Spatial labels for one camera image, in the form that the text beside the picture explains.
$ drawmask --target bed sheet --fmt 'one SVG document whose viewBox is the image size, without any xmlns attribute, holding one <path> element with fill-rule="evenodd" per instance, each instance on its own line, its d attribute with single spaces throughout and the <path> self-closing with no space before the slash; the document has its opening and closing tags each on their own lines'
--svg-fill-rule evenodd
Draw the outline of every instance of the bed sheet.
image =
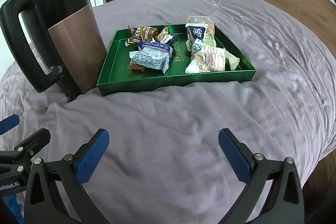
<svg viewBox="0 0 336 224">
<path fill-rule="evenodd" d="M 107 47 L 128 25 L 208 15 L 257 70 L 241 84 L 194 83 L 105 97 L 95 88 L 66 104 L 57 85 L 38 94 L 11 65 L 0 81 L 0 119 L 16 113 L 21 122 L 0 137 L 0 149 L 13 149 L 44 127 L 51 142 L 36 157 L 60 160 L 105 128 L 110 145 L 83 187 L 111 223 L 218 223 L 244 188 L 218 145 L 222 128 L 253 153 L 292 157 L 302 185 L 336 147 L 335 58 L 287 13 L 262 0 L 117 0 L 94 14 Z"/>
</svg>

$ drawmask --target kettle handle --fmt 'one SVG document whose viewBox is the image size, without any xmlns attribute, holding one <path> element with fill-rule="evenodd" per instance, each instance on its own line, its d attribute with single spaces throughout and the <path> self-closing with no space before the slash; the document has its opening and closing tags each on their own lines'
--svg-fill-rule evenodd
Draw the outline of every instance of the kettle handle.
<svg viewBox="0 0 336 224">
<path fill-rule="evenodd" d="M 62 77 L 62 66 L 51 68 L 47 75 L 36 60 L 23 33 L 19 14 L 34 0 L 8 0 L 0 8 L 0 26 L 14 59 L 37 92 L 45 91 Z"/>
</svg>

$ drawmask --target bed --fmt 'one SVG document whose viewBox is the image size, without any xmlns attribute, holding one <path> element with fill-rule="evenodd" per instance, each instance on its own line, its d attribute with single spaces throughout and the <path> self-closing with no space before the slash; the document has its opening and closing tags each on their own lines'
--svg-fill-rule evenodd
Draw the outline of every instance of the bed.
<svg viewBox="0 0 336 224">
<path fill-rule="evenodd" d="M 111 223 L 218 223 L 244 188 L 218 145 L 222 128 L 253 153 L 292 157 L 302 185 L 335 149 L 336 60 L 284 11 L 263 0 L 117 0 L 94 13 L 107 47 L 128 25 L 209 15 L 257 70 L 242 84 L 194 83 L 105 97 L 95 88 L 66 103 L 58 86 L 38 94 L 16 63 L 9 67 L 0 81 L 0 119 L 16 113 L 21 121 L 0 137 L 0 149 L 13 149 L 44 127 L 51 142 L 36 157 L 60 160 L 105 128 L 110 145 L 83 187 Z"/>
</svg>

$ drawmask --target green tray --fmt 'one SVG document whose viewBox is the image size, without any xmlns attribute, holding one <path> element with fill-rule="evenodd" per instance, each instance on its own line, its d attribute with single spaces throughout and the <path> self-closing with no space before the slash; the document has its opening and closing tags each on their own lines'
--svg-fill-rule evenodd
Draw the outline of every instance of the green tray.
<svg viewBox="0 0 336 224">
<path fill-rule="evenodd" d="M 164 25 L 153 27 L 162 30 Z M 188 39 L 185 24 L 171 24 L 168 27 L 172 35 L 177 34 L 178 39 L 173 45 L 172 63 L 165 75 L 160 70 L 150 68 L 146 68 L 144 72 L 127 69 L 130 62 L 129 52 L 137 51 L 137 48 L 125 46 L 125 41 L 130 37 L 127 29 L 116 32 L 98 79 L 97 86 L 103 96 L 115 92 L 152 91 L 169 85 L 185 86 L 194 82 L 238 81 L 241 83 L 250 81 L 255 74 L 252 64 L 217 27 L 215 27 L 217 47 L 224 47 L 240 58 L 236 70 L 230 71 L 227 66 L 228 71 L 184 73 L 190 63 L 190 52 L 185 45 Z"/>
</svg>

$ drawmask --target bolt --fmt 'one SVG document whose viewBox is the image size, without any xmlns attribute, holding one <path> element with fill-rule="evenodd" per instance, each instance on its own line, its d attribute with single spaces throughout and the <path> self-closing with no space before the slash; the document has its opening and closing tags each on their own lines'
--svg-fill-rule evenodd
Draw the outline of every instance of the bolt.
<svg viewBox="0 0 336 224">
<path fill-rule="evenodd" d="M 72 154 L 66 154 L 63 159 L 66 161 L 72 160 Z"/>
<path fill-rule="evenodd" d="M 263 160 L 263 159 L 264 159 L 264 156 L 263 156 L 262 154 L 260 154 L 260 153 L 256 153 L 256 154 L 254 155 L 254 158 L 255 158 L 256 160 Z"/>
<path fill-rule="evenodd" d="M 37 158 L 37 159 L 34 160 L 34 163 L 35 163 L 35 164 L 40 164 L 41 161 L 42 161 L 41 158 Z"/>
<path fill-rule="evenodd" d="M 293 164 L 294 160 L 290 157 L 286 158 L 286 162 L 288 162 L 289 164 Z"/>
</svg>

